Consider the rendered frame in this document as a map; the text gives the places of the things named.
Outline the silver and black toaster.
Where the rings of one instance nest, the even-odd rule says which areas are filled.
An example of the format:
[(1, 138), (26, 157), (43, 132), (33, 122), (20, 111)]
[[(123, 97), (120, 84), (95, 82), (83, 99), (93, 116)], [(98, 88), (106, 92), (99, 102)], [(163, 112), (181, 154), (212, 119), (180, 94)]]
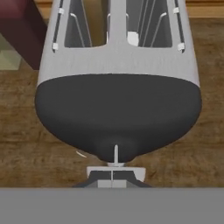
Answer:
[(112, 163), (165, 147), (197, 122), (200, 77), (186, 0), (105, 0), (106, 40), (83, 0), (53, 0), (35, 109), (60, 141)]

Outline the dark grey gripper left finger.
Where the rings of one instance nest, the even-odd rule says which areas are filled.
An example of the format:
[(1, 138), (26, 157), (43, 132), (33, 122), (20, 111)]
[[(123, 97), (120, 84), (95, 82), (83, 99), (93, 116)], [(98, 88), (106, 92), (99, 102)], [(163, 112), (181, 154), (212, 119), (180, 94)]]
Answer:
[(111, 172), (91, 171), (88, 178), (84, 182), (74, 185), (73, 188), (97, 187), (98, 180), (111, 180)]

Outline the dark maroon cabinet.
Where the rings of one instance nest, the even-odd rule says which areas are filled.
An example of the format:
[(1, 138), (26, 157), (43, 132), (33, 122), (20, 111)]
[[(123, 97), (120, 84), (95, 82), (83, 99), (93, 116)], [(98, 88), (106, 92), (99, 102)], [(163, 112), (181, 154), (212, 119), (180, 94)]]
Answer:
[(0, 0), (0, 33), (33, 70), (40, 67), (46, 30), (34, 0)]

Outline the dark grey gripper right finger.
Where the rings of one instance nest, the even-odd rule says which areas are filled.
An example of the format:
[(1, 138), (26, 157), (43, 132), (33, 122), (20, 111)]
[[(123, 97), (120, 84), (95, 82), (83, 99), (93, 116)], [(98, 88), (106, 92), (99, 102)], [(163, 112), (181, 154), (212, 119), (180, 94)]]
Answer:
[(141, 187), (141, 188), (151, 188), (150, 185), (145, 184), (143, 181), (138, 180), (133, 171), (114, 171), (113, 180), (122, 180), (126, 182), (127, 188)]

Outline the white toaster lever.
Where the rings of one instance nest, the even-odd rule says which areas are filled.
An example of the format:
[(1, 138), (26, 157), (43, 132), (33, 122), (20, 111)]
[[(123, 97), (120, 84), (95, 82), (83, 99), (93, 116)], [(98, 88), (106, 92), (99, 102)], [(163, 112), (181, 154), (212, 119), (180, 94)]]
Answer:
[(143, 167), (128, 167), (125, 163), (119, 161), (119, 146), (114, 147), (114, 162), (108, 163), (106, 166), (88, 166), (87, 177), (91, 171), (109, 171), (111, 172), (111, 180), (98, 180), (97, 183), (102, 182), (106, 187), (126, 187), (126, 182), (122, 180), (114, 181), (113, 172), (118, 171), (133, 171), (138, 180), (144, 182), (146, 169)]

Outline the tan bread slice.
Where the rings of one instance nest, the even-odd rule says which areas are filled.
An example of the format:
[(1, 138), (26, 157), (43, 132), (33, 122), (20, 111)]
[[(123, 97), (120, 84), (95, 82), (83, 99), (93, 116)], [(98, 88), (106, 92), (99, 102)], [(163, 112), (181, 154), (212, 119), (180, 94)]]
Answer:
[(92, 46), (107, 43), (108, 0), (83, 0)]

